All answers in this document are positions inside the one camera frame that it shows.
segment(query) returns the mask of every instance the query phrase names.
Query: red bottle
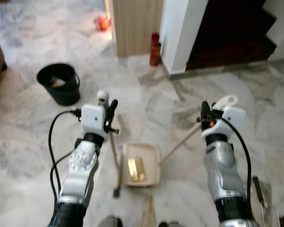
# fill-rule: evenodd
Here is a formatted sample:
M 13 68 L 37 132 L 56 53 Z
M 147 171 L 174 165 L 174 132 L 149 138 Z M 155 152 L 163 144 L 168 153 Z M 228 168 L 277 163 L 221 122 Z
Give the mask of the red bottle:
M 151 35 L 151 57 L 150 65 L 157 66 L 159 64 L 161 44 L 159 43 L 159 34 L 153 33 Z

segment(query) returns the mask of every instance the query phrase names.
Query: staircase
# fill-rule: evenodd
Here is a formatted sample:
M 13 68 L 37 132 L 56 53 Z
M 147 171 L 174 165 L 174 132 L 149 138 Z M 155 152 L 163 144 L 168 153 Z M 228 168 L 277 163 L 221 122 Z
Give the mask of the staircase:
M 186 70 L 264 61 L 276 45 L 266 34 L 276 21 L 265 0 L 209 0 Z

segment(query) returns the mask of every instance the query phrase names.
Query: trash bin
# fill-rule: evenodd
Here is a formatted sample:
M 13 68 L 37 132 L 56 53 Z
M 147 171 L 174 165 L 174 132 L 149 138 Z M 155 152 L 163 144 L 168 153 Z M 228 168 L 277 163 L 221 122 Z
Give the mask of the trash bin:
M 48 65 L 38 72 L 37 81 L 59 105 L 73 105 L 80 99 L 80 79 L 71 65 Z

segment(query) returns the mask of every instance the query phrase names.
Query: black cable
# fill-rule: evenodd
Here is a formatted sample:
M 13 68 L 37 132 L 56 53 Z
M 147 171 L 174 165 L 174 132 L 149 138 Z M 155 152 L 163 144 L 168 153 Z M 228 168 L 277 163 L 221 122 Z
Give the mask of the black cable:
M 52 186 L 52 190 L 55 191 L 55 193 L 56 193 L 56 190 L 55 190 L 54 184 L 53 184 L 53 170 L 57 168 L 57 164 L 59 162 L 61 162 L 63 159 L 65 159 L 67 156 L 69 156 L 72 152 L 73 152 L 73 150 L 71 152 L 67 153 L 66 155 L 62 156 L 61 158 L 59 158 L 51 168 L 51 172 L 50 172 L 51 186 Z M 54 205 L 56 206 L 56 204 L 57 204 L 57 195 L 54 196 Z
M 48 132 L 48 148 L 49 148 L 49 153 L 51 155 L 51 159 L 52 159 L 52 163 L 53 163 L 53 170 L 55 170 L 55 174 L 56 174 L 56 177 L 57 177 L 58 191 L 61 190 L 61 183 L 60 183 L 60 178 L 59 178 L 59 174 L 58 174 L 58 170 L 57 170 L 57 166 L 56 166 L 56 161 L 55 161 L 55 158 L 53 156 L 52 132 L 53 132 L 53 126 L 54 126 L 57 118 L 59 116 L 61 116 L 62 114 L 67 114 L 67 113 L 70 113 L 70 111 L 63 111 L 63 112 L 59 113 L 57 116 L 55 116 L 55 118 L 53 119 L 53 122 L 51 124 L 51 127 L 49 129 L 49 132 Z M 55 187 L 54 187 L 54 184 L 53 184 L 53 177 L 52 176 L 51 176 L 51 186 L 52 186 L 52 191 L 53 191 L 53 198 L 54 198 L 55 201 L 57 201 L 57 193 L 56 193 L 56 190 L 55 190 Z
M 250 156 L 249 156 L 249 152 L 247 150 L 247 147 L 245 145 L 245 142 L 243 140 L 243 138 L 241 137 L 240 133 L 236 130 L 235 127 L 233 127 L 233 125 L 225 120 L 224 118 L 220 117 L 219 115 L 213 113 L 213 112 L 209 112 L 210 115 L 212 115 L 215 118 L 221 119 L 224 123 L 226 123 L 233 131 L 234 133 L 237 135 L 237 137 L 240 140 L 240 143 L 243 147 L 245 156 L 246 156 L 246 161 L 247 161 L 247 203 L 248 203 L 248 207 L 251 209 L 251 203 L 250 203 L 250 186 L 251 186 L 251 161 L 250 161 Z

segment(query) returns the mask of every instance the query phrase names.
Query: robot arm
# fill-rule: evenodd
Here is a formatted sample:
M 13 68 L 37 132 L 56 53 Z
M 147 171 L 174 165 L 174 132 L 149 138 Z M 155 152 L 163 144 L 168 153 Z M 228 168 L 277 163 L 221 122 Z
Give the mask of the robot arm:
M 81 109 L 83 139 L 69 159 L 66 176 L 49 227 L 81 227 L 93 190 L 93 178 L 98 168 L 98 156 L 111 128 L 115 108 L 114 100 L 108 106 L 108 94 L 99 92 L 99 105 L 84 105 Z
M 207 145 L 204 165 L 208 188 L 219 216 L 219 227 L 258 227 L 238 174 L 233 145 L 228 143 L 233 131 L 222 120 L 210 114 L 211 111 L 235 127 L 242 122 L 245 111 L 232 105 L 214 105 L 210 110 L 207 102 L 202 103 L 199 121 L 202 124 L 202 139 Z

